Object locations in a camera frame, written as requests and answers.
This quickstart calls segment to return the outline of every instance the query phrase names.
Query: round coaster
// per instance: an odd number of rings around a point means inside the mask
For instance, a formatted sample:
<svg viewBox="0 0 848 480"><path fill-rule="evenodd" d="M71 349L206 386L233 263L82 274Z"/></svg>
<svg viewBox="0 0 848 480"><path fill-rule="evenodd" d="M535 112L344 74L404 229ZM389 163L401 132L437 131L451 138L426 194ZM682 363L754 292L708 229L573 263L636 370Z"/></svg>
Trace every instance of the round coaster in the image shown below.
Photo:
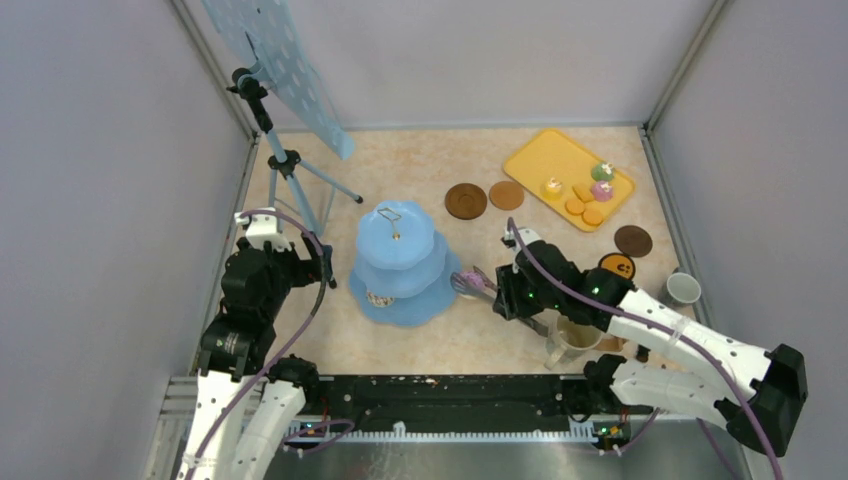
<svg viewBox="0 0 848 480"><path fill-rule="evenodd" d="M501 210L515 210L524 203L524 187L512 181L498 182L489 189L489 200Z"/></svg>
<svg viewBox="0 0 848 480"><path fill-rule="evenodd" d="M448 213L460 220L472 220L486 211L486 192L472 183L454 185L445 195Z"/></svg>
<svg viewBox="0 0 848 480"><path fill-rule="evenodd" d="M651 253L654 248L654 241L651 236L642 227L636 225L627 225L618 229L615 232L615 246L622 253L633 258L644 257Z"/></svg>

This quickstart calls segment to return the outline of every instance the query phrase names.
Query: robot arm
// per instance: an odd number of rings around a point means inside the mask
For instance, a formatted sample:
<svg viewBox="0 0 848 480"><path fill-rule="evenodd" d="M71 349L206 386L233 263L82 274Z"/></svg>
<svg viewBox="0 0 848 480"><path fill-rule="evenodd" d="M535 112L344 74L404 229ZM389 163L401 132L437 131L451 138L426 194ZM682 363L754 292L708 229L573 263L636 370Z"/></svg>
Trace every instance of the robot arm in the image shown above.
<svg viewBox="0 0 848 480"><path fill-rule="evenodd" d="M319 256L311 242L304 242L310 258L301 259L276 217L240 217L236 214L237 223L246 229L245 237L226 261L220 309L200 340L197 405L179 479L264 478L288 426L318 384L314 364L294 357L281 359L270 369L260 407L244 432L247 396L224 418L202 458L194 458L225 407L262 370L276 337L274 319L291 289L321 281L322 271L329 276L330 287L335 287L330 246L324 245Z"/></svg>
<svg viewBox="0 0 848 480"><path fill-rule="evenodd" d="M526 228L519 229L526 249L564 285L584 296L668 327L670 337L656 328L612 315L555 288L527 260L511 232L502 242L515 252L512 265L497 269L498 297L493 306L506 319L553 309L581 325L592 325L617 337L634 340L685 367L675 372L603 355L588 362L587 379L608 386L625 405L649 405L692 415L725 428L737 441L763 453L763 446L718 371L680 335L694 340L718 359L743 392L775 453L783 456L807 398L804 357L787 345L772 351L721 335L681 315L613 272L580 271L553 245Z"/></svg>

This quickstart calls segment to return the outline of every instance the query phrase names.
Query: white wall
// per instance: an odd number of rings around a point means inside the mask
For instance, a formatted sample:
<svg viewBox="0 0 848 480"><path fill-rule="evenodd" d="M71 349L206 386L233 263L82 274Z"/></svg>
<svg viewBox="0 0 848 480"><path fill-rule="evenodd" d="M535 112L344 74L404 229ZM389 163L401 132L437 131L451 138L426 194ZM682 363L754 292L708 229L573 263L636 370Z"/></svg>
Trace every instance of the white wall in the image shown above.
<svg viewBox="0 0 848 480"><path fill-rule="evenodd" d="M225 71L243 66L201 1L187 3ZM342 124L354 128L644 121L711 4L289 2ZM278 127L302 128L267 103Z"/></svg>
<svg viewBox="0 0 848 480"><path fill-rule="evenodd" d="M0 106L0 478L140 478L246 139L161 0L5 0Z"/></svg>
<svg viewBox="0 0 848 480"><path fill-rule="evenodd" d="M806 356L788 478L844 478L848 2L734 2L660 126L722 330Z"/></svg>

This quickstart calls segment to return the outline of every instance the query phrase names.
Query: white cup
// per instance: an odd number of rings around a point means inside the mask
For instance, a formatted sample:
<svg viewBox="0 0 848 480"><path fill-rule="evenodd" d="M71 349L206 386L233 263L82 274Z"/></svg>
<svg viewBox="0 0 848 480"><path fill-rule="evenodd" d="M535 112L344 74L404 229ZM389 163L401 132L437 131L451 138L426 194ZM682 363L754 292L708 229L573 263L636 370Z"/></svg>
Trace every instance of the white cup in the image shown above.
<svg viewBox="0 0 848 480"><path fill-rule="evenodd" d="M578 325L568 317L560 316L550 329L546 348L548 359L545 368L552 370L559 363L573 362L592 350L604 337L604 332L589 325Z"/></svg>
<svg viewBox="0 0 848 480"><path fill-rule="evenodd" d="M672 308L692 305L701 298L701 284L695 277L683 272L674 272L666 279L657 300Z"/></svg>

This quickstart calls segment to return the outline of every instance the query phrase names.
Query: pastry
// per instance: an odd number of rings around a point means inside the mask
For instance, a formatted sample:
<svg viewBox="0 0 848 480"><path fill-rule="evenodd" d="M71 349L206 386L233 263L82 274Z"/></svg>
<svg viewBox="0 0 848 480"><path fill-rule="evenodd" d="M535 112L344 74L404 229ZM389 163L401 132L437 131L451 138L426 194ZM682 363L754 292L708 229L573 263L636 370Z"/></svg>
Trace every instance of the pastry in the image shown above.
<svg viewBox="0 0 848 480"><path fill-rule="evenodd" d="M599 202L608 202L612 199L612 185L610 185L609 182L601 180L600 182L592 185L590 190L592 192L592 196Z"/></svg>
<svg viewBox="0 0 848 480"><path fill-rule="evenodd" d="M562 182L557 181L556 178L551 177L547 183L542 185L542 194L545 198L548 199L556 199L562 195Z"/></svg>
<svg viewBox="0 0 848 480"><path fill-rule="evenodd" d="M569 198L565 202L565 211L572 215L580 215L586 210L586 205L579 198Z"/></svg>
<svg viewBox="0 0 848 480"><path fill-rule="evenodd" d="M592 196L592 191L589 190L589 186L585 183L578 183L571 187L571 189L574 190L574 194L577 195L577 198L579 198L583 203L589 203L595 199L595 197Z"/></svg>
<svg viewBox="0 0 848 480"><path fill-rule="evenodd" d="M604 222L604 214L594 208L587 208L583 212L583 221L586 222L586 225L597 227Z"/></svg>
<svg viewBox="0 0 848 480"><path fill-rule="evenodd" d="M609 163L599 163L592 168L592 178L600 182L601 180L605 182L609 182L613 178L615 178L615 168Z"/></svg>

